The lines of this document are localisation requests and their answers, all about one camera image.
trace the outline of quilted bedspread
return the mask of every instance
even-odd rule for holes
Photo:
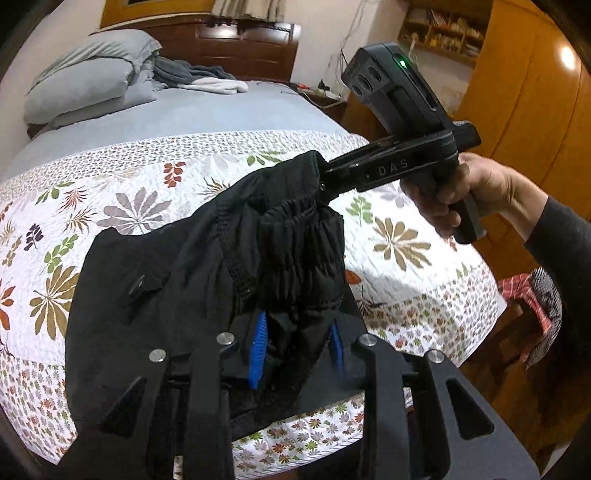
[[[76,438],[64,393],[64,335],[85,255],[108,227],[141,235],[185,218],[244,175],[356,135],[303,131],[182,135],[98,148],[0,186],[0,404],[25,444],[57,463]],[[331,203],[345,218],[347,281],[370,331],[397,349],[463,362],[492,329],[496,283],[470,246],[444,242],[398,182]],[[320,458],[361,438],[363,395],[234,443],[238,478]]]

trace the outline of pillow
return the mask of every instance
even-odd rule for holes
[[[122,96],[133,75],[127,60],[92,59],[62,69],[27,95],[25,120],[46,124],[58,115]]]
[[[49,127],[65,127],[66,125],[83,122],[84,120],[90,120],[91,118],[98,118],[100,116],[119,112],[136,105],[153,102],[154,100],[156,100],[154,85],[152,80],[146,80],[142,83],[130,85],[130,87],[127,89],[127,92],[125,92],[125,94],[121,97],[80,108],[73,112],[63,113],[54,118],[49,123]]]
[[[138,73],[144,61],[162,45],[142,30],[110,30],[86,37],[78,48],[70,50],[36,78],[33,87],[56,72],[76,65],[81,61],[110,57],[130,62]]]

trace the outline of leaf pattern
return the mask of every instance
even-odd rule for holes
[[[363,317],[373,315],[377,309],[383,307],[384,305],[386,305],[385,302],[374,302],[368,296],[364,295],[363,284],[361,284],[361,299],[357,300],[357,308]]]
[[[260,152],[258,154],[249,155],[246,158],[246,163],[250,167],[255,162],[259,162],[261,165],[266,165],[265,161],[271,163],[279,163],[281,161],[280,158],[277,158],[276,155],[280,155],[282,152],[275,152],[275,151],[268,151],[268,152]]]
[[[108,187],[119,181],[127,181],[137,174],[137,168],[128,168],[127,170],[119,170],[110,173],[101,173],[94,176],[96,180],[96,188],[99,192],[106,190]]]
[[[21,236],[18,237],[17,240],[11,245],[10,250],[6,255],[6,258],[2,260],[2,265],[6,265],[7,267],[12,266],[12,262],[17,254],[18,247],[21,246],[21,238]]]
[[[408,198],[400,188],[399,182],[387,183],[386,185],[374,189],[374,192],[379,193],[382,200],[394,202],[398,208],[403,208],[406,205],[412,204],[411,199]]]
[[[8,211],[8,209],[11,207],[12,202],[7,203],[7,205],[4,207],[4,209],[0,212],[0,222],[4,221],[4,217],[6,217],[6,213]]]
[[[351,270],[345,270],[345,280],[349,285],[358,285],[361,283],[361,277]]]
[[[12,219],[10,219],[6,225],[4,225],[2,233],[0,233],[0,245],[7,245],[16,229],[17,228],[12,224]]]
[[[96,222],[98,226],[115,227],[122,235],[131,235],[136,229],[141,233],[152,231],[155,229],[155,223],[162,222],[162,213],[172,203],[170,200],[157,203],[154,202],[158,198],[158,192],[152,192],[146,198],[146,189],[140,188],[135,195],[134,204],[131,205],[128,196],[125,193],[116,194],[119,205],[107,206],[103,210],[104,214],[109,218],[99,220]]]
[[[469,274],[468,268],[467,268],[467,266],[464,265],[464,262],[462,262],[462,270],[457,268],[456,274],[457,274],[458,278],[463,278]]]
[[[457,245],[452,236],[449,238],[444,238],[443,241],[447,243],[454,252],[457,252]]]
[[[361,226],[362,220],[368,225],[371,225],[374,222],[374,216],[371,213],[371,203],[361,195],[354,197],[351,206],[346,210],[349,215],[359,219],[359,226]]]
[[[27,246],[24,248],[24,250],[28,252],[31,249],[31,247],[35,247],[35,249],[37,249],[37,242],[40,242],[41,239],[43,239],[43,232],[41,230],[41,227],[34,223],[33,225],[31,225],[31,228],[27,232],[27,238],[25,240]]]
[[[199,193],[199,195],[203,195],[205,201],[211,200],[218,193],[221,193],[224,190],[227,190],[228,188],[230,188],[229,183],[224,183],[222,181],[218,182],[218,181],[215,181],[213,178],[212,178],[211,183],[209,183],[206,178],[204,178],[203,180],[205,180],[206,187]]]
[[[93,212],[91,207],[86,207],[76,213],[71,213],[68,220],[66,220],[64,232],[75,232],[76,230],[79,230],[80,233],[84,233],[84,229],[86,229],[86,233],[89,233],[90,227],[88,224],[92,222],[92,217],[95,215],[97,215],[97,212]]]
[[[2,280],[0,279],[0,305],[2,307],[12,307],[14,304],[14,300],[10,298],[12,292],[16,287],[8,287],[2,290]],[[4,311],[4,309],[0,308],[0,325],[4,330],[10,330],[10,318],[8,317],[8,313]]]
[[[70,208],[75,209],[79,203],[84,202],[84,200],[86,200],[86,197],[86,190],[82,190],[79,188],[75,188],[73,190],[70,190],[69,192],[66,192],[66,198],[64,198],[64,201],[61,203],[58,212],[65,212]]]
[[[35,205],[38,205],[39,203],[45,203],[50,195],[52,199],[57,200],[60,197],[60,189],[70,187],[72,185],[74,185],[73,181],[66,181],[53,187],[49,187],[46,191],[39,195]]]
[[[187,164],[184,161],[164,164],[164,173],[166,174],[164,177],[164,184],[167,185],[168,188],[176,187],[177,183],[182,181],[182,167],[185,167],[186,165]]]
[[[47,273],[51,273],[56,269],[61,263],[61,258],[74,248],[76,240],[78,240],[78,235],[67,236],[52,251],[45,254],[43,262],[47,264]]]
[[[68,325],[66,313],[70,311],[80,275],[79,273],[72,275],[74,269],[75,267],[68,267],[62,270],[62,265],[58,265],[51,278],[46,279],[45,294],[35,290],[39,296],[29,302],[29,305],[33,307],[31,317],[37,315],[35,335],[39,335],[41,327],[45,323],[47,334],[51,340],[56,339],[57,330],[62,336],[66,336]]]
[[[379,243],[374,246],[375,252],[383,252],[384,260],[390,260],[392,253],[396,263],[401,270],[407,270],[407,263],[409,261],[417,268],[422,268],[423,263],[431,265],[425,255],[419,250],[429,250],[431,244],[426,242],[413,242],[418,237],[416,230],[407,229],[404,223],[397,222],[393,225],[390,218],[386,218],[385,221],[381,221],[379,218],[375,218],[375,223],[378,226],[374,227],[374,230],[382,236],[385,243]]]

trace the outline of human hand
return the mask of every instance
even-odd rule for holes
[[[450,210],[448,205],[472,192],[481,216],[504,213],[511,207],[515,180],[520,176],[512,168],[475,153],[461,153],[459,161],[460,166],[450,181],[439,190],[436,199],[423,195],[409,179],[400,182],[403,192],[443,238],[450,237],[453,229],[460,225],[460,216]]]

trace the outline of blue gripper pad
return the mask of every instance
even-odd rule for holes
[[[248,385],[252,390],[258,388],[262,377],[262,369],[265,365],[265,354],[267,353],[267,314],[261,312],[255,329],[255,337],[252,341],[251,354],[248,369]]]
[[[340,339],[339,329],[336,326],[336,322],[330,326],[330,335],[329,335],[329,347],[330,347],[330,354],[333,358],[333,363],[337,369],[339,375],[343,376],[345,374],[345,362],[343,359],[343,342]]]

